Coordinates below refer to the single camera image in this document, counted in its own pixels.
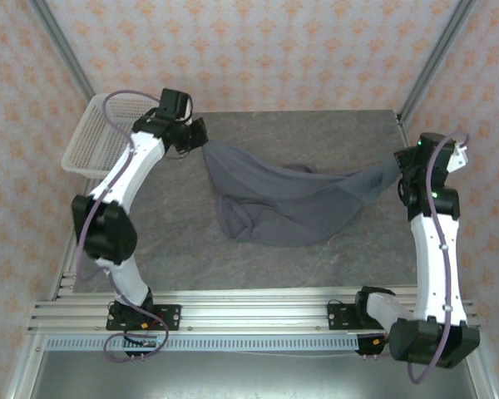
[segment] gray stone surface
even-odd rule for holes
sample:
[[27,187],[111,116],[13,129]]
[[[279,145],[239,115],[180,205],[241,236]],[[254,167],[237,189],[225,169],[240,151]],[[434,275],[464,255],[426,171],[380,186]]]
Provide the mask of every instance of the gray stone surface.
[[[327,173],[373,165],[403,146],[391,111],[202,116],[212,140],[277,165],[306,164]],[[195,150],[156,165],[137,193],[131,220],[139,236],[136,261],[154,290],[416,283],[413,237],[395,186],[324,242],[292,249],[236,244],[218,228],[205,163]],[[93,267],[86,262],[85,272]],[[110,286],[100,273],[77,282],[75,290],[107,292]]]

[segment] gray towel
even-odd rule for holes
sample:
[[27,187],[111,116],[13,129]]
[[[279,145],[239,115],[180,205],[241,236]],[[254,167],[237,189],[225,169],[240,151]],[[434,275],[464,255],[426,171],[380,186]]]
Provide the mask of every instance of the gray towel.
[[365,170],[324,175],[303,165],[282,168],[219,140],[202,150],[220,229],[241,243],[296,247],[326,239],[399,175],[393,156]]

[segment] patterned wallpaper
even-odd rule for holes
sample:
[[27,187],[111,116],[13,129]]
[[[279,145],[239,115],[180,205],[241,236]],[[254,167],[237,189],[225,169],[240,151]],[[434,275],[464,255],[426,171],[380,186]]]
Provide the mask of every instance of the patterned wallpaper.
[[71,231],[82,179],[59,161],[85,106],[27,1],[0,1],[0,398]]
[[198,111],[398,109],[458,0],[50,0],[96,92]]
[[414,139],[455,130],[472,134],[470,164],[451,178],[462,205],[460,280],[499,355],[499,0],[477,2],[408,127]]

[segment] white plastic basket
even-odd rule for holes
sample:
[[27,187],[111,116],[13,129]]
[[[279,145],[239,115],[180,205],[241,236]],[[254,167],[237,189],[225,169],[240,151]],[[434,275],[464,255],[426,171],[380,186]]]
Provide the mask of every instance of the white plastic basket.
[[[61,159],[64,170],[79,173],[90,179],[103,179],[126,148],[126,138],[110,127],[101,113],[107,94],[92,97],[65,155]],[[145,97],[120,94],[109,100],[107,115],[126,131],[133,122],[159,104]]]

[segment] basket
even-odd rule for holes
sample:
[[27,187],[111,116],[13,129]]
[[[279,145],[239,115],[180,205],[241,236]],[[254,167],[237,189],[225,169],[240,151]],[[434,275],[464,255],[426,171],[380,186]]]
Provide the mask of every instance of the basket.
[[[106,96],[98,94],[89,102],[61,159],[64,170],[89,179],[103,179],[124,152],[126,138],[110,127],[101,113],[101,104]],[[144,97],[120,94],[109,100],[107,115],[119,127],[131,131],[133,122],[158,105]]]

